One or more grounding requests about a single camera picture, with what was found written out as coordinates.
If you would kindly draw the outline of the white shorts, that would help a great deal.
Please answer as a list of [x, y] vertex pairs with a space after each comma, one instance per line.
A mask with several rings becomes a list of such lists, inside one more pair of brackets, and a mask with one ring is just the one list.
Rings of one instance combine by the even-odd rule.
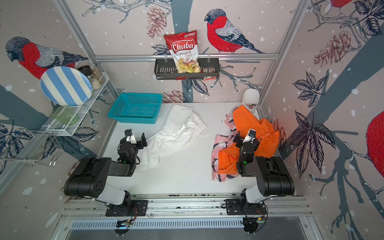
[[192, 107], [172, 106], [163, 127], [147, 139], [147, 146], [139, 153], [141, 164], [159, 164], [160, 158], [179, 151], [189, 140], [199, 136], [206, 127]]

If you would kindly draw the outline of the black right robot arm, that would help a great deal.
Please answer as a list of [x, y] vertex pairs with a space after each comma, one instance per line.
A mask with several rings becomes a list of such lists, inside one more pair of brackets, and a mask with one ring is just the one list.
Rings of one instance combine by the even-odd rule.
[[239, 150], [237, 172], [242, 177], [256, 179], [256, 185], [241, 193], [242, 204], [262, 204], [274, 197], [292, 196], [295, 193], [294, 181], [281, 157], [256, 156], [261, 146], [256, 131], [249, 129], [243, 138], [237, 133], [234, 139]]

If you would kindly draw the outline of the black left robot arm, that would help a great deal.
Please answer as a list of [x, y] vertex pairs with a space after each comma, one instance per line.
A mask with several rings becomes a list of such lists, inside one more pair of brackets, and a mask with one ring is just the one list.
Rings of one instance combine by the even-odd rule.
[[141, 163], [139, 150], [147, 146], [145, 134], [137, 140], [131, 129], [118, 144], [119, 158], [84, 158], [66, 180], [64, 194], [68, 197], [88, 198], [108, 206], [131, 207], [131, 196], [127, 191], [107, 183], [108, 177], [132, 177], [136, 166]]

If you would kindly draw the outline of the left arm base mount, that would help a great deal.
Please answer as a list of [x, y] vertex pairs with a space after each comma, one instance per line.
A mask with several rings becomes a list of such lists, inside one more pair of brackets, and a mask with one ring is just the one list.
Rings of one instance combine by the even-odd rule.
[[129, 205], [107, 205], [106, 217], [143, 217], [148, 208], [147, 200], [131, 200]]

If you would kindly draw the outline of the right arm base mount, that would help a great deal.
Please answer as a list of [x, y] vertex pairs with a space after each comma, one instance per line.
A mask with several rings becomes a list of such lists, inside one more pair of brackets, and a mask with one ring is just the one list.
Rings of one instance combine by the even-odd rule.
[[226, 199], [224, 203], [227, 215], [229, 216], [245, 216], [245, 215], [261, 215], [268, 213], [264, 204], [249, 204], [242, 202], [241, 199]]

